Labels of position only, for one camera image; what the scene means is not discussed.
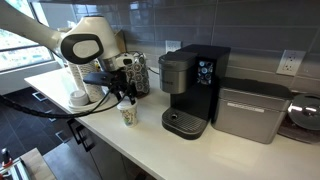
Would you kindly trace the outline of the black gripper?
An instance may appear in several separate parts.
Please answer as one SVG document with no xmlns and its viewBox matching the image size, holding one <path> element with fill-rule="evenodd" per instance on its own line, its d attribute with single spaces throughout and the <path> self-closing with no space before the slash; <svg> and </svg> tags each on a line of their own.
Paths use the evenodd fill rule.
<svg viewBox="0 0 320 180">
<path fill-rule="evenodd" d="M 126 73 L 123 70 L 109 72 L 109 88 L 114 93 L 116 99 L 121 101 L 123 93 L 126 93 L 132 105 L 136 103 L 136 88 L 134 85 L 129 85 Z"/>
</svg>

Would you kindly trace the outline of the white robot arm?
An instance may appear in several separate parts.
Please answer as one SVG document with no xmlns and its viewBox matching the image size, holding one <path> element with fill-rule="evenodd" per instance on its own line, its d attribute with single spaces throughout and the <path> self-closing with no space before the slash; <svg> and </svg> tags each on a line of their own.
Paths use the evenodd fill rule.
<svg viewBox="0 0 320 180">
<path fill-rule="evenodd" d="M 57 56 L 78 66 L 97 59 L 102 71 L 83 76 L 86 85 L 106 86 L 120 98 L 121 92 L 134 97 L 136 89 L 122 69 L 133 58 L 121 53 L 115 34 L 103 16 L 85 16 L 62 33 L 38 23 L 5 0 L 0 0 L 0 28 L 45 46 Z"/>
</svg>

